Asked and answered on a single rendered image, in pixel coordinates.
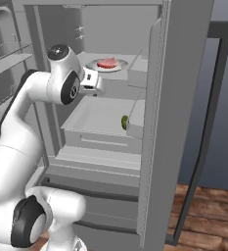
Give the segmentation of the grey plate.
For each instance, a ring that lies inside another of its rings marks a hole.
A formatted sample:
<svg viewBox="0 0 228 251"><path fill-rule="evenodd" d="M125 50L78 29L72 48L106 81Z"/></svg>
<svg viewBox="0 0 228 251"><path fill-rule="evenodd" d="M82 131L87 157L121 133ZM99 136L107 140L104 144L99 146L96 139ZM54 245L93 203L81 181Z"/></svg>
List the grey plate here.
<svg viewBox="0 0 228 251"><path fill-rule="evenodd" d="M128 63L124 60L117 60L117 66L113 69L103 69L97 66L97 63L103 59L96 59L86 64L89 70L98 71L99 73L114 73L123 70L128 66Z"/></svg>

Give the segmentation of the grey fridge door with bins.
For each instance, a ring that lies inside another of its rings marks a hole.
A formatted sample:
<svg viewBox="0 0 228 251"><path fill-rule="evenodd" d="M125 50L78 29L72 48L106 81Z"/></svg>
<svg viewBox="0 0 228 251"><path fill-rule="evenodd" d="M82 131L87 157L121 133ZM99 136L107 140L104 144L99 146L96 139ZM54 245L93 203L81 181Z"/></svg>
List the grey fridge door with bins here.
<svg viewBox="0 0 228 251"><path fill-rule="evenodd" d="M214 0L164 0L150 33L137 233L163 251Z"/></svg>

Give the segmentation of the grey fridge crisper drawer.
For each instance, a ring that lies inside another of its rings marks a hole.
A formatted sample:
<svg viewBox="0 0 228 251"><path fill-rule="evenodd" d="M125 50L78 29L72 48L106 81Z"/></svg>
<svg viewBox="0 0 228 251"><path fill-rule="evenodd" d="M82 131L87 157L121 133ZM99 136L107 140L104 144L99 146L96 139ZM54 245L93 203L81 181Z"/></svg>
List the grey fridge crisper drawer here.
<svg viewBox="0 0 228 251"><path fill-rule="evenodd" d="M140 154L142 140L126 134L121 118L133 100L85 96L63 124L67 146Z"/></svg>

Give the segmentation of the grey fridge door with shelves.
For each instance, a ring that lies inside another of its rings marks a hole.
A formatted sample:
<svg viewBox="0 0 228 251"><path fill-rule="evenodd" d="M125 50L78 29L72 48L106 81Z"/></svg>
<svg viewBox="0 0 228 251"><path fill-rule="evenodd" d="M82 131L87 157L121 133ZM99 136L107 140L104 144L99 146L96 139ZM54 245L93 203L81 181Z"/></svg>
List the grey fridge door with shelves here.
<svg viewBox="0 0 228 251"><path fill-rule="evenodd" d="M19 38L12 1L0 0L0 122L31 56L31 44Z"/></svg>

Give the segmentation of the grey fridge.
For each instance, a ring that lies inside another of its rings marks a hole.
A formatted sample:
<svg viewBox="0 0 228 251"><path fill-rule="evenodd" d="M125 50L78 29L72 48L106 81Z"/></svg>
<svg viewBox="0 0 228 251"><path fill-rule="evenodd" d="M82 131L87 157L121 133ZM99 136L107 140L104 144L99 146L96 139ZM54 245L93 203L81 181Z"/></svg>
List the grey fridge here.
<svg viewBox="0 0 228 251"><path fill-rule="evenodd" d="M114 73L99 73L105 88L96 98L133 100L126 115L126 134L143 142L149 64L150 33L160 19L161 8L138 0L134 5L124 0L13 0L15 10L24 10L37 61L43 61L45 49L56 43L75 45L76 27L82 27L78 59L86 64L110 56L128 66ZM46 175L64 176L117 184L138 189L141 173L140 154L67 146L63 124L85 95L80 95L68 109L55 109L58 132L65 144L51 158Z"/></svg>

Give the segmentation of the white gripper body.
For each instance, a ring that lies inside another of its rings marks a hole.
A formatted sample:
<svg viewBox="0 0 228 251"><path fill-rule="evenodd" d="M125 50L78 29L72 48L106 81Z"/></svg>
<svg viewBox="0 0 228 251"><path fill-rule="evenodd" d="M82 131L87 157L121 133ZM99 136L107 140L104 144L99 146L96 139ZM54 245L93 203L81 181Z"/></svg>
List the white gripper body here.
<svg viewBox="0 0 228 251"><path fill-rule="evenodd" d="M80 83L79 92L84 95L103 96L105 93L105 88L102 78L99 76L95 82L84 80Z"/></svg>

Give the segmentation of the red raw steak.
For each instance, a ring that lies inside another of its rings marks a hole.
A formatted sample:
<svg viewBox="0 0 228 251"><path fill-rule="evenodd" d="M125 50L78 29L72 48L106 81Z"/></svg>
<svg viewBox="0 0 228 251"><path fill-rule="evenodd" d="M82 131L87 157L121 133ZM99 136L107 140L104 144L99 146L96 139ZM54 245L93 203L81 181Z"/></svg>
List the red raw steak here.
<svg viewBox="0 0 228 251"><path fill-rule="evenodd" d="M115 58L106 58L97 63L97 66L103 69L113 69L117 66Z"/></svg>

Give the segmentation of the grey freezer drawer front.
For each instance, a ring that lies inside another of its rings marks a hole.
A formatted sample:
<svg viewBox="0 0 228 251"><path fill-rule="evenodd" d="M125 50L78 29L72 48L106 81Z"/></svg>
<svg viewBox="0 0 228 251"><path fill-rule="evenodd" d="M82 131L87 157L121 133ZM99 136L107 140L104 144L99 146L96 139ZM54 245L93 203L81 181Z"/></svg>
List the grey freezer drawer front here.
<svg viewBox="0 0 228 251"><path fill-rule="evenodd" d="M86 213L74 228L90 251L140 250L137 188L52 175L40 183L85 196Z"/></svg>

